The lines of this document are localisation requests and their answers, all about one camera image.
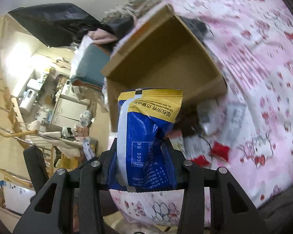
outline metal rod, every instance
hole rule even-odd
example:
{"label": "metal rod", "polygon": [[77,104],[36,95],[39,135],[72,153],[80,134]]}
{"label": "metal rod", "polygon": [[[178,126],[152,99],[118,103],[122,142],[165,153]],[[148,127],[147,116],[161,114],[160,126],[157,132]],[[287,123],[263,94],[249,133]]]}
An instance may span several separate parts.
{"label": "metal rod", "polygon": [[50,136],[46,136],[46,135],[43,135],[43,134],[37,134],[39,137],[41,138],[45,138],[45,139],[48,139],[48,140],[60,140],[59,138],[53,138],[53,137],[50,137]]}
{"label": "metal rod", "polygon": [[27,144],[29,144],[29,145],[37,146],[38,148],[41,148],[41,149],[45,149],[45,150],[49,150],[49,151],[51,151],[49,148],[46,148],[46,147],[44,147],[44,146],[39,146],[39,145],[32,144],[32,143],[30,143],[30,142],[28,142],[28,141],[25,141],[25,140],[23,140],[23,139],[21,139],[21,138],[18,138],[18,137],[14,137],[14,138],[17,139],[18,141],[21,141],[21,142],[27,143]]}
{"label": "metal rod", "polygon": [[31,142],[40,142],[40,141],[45,141],[45,140],[31,140],[31,138],[26,138],[26,139],[28,139],[29,141],[31,141]]}
{"label": "metal rod", "polygon": [[5,138],[11,138],[11,137],[15,137],[15,136],[24,136],[24,135],[28,135],[28,134],[37,134],[38,130],[30,130],[30,131],[25,131],[25,132],[20,132],[20,133],[8,133],[8,134],[4,134],[2,132],[0,132],[0,135],[5,137]]}

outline cardboard box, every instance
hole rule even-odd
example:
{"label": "cardboard box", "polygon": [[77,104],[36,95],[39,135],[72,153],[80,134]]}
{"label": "cardboard box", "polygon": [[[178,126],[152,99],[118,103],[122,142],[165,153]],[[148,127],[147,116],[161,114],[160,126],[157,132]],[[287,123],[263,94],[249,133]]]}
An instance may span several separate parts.
{"label": "cardboard box", "polygon": [[112,131],[122,91],[170,88],[183,91],[183,105],[227,91],[215,62],[169,6],[164,6],[120,48],[101,70],[107,78]]}

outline pink cloth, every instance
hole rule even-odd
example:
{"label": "pink cloth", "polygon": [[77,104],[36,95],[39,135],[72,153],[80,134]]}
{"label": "pink cloth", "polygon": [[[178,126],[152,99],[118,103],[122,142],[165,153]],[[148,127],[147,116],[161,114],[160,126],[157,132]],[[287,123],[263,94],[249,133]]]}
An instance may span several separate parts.
{"label": "pink cloth", "polygon": [[[228,84],[228,93],[219,99],[219,108],[224,109],[227,103],[246,104],[229,162],[213,157],[211,168],[227,167],[259,207],[293,185],[293,16],[282,0],[165,2],[171,3],[177,14],[200,18],[208,25],[210,33],[205,44]],[[139,19],[117,48],[162,5]],[[213,145],[220,137],[216,134],[205,139]],[[208,226],[208,189],[205,192]],[[179,221],[183,191],[138,194],[111,190],[111,194],[132,222],[171,225]]]}
{"label": "pink cloth", "polygon": [[97,45],[107,44],[118,40],[116,36],[100,28],[95,31],[89,31],[87,35],[93,40],[93,43]]}

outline blue snack bag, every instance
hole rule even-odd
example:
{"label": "blue snack bag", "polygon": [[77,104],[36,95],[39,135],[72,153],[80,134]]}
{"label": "blue snack bag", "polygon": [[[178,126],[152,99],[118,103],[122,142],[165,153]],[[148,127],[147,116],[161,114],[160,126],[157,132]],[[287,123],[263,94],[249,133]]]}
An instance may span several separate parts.
{"label": "blue snack bag", "polygon": [[161,151],[182,103],[182,91],[148,89],[122,92],[116,177],[123,186],[155,189],[170,186]]}

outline pink floral blanket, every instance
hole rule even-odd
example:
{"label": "pink floral blanket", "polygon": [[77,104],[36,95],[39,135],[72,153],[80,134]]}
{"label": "pink floral blanket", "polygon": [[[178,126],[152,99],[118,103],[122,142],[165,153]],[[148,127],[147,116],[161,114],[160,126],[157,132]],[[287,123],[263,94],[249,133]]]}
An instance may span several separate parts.
{"label": "pink floral blanket", "polygon": [[[293,16],[282,0],[166,0],[177,14],[204,21],[205,44],[223,72],[228,93],[219,108],[244,103],[241,131],[232,142],[225,166],[256,207],[293,185]],[[139,29],[163,4],[139,19]],[[210,144],[221,133],[204,139]],[[113,200],[131,222],[176,225],[183,191],[128,193],[111,190]],[[210,224],[205,189],[205,225]]]}

